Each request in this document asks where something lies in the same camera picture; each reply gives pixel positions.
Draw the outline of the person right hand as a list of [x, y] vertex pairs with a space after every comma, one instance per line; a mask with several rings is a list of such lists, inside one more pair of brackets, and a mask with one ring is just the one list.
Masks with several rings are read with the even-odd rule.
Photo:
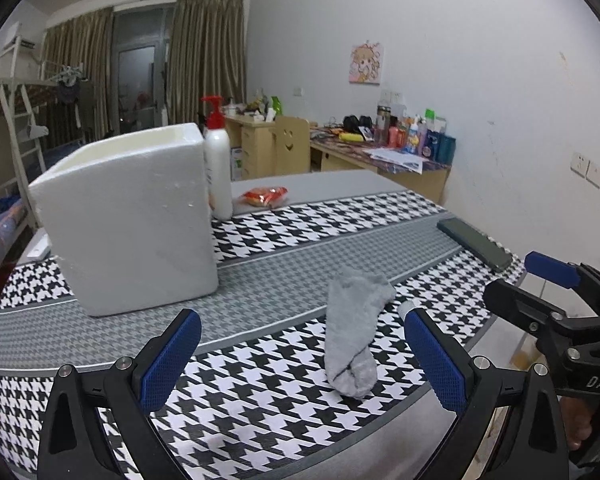
[[560, 408], [568, 448], [570, 451], [578, 450], [592, 434], [592, 408], [585, 400], [568, 398], [568, 396], [560, 399]]

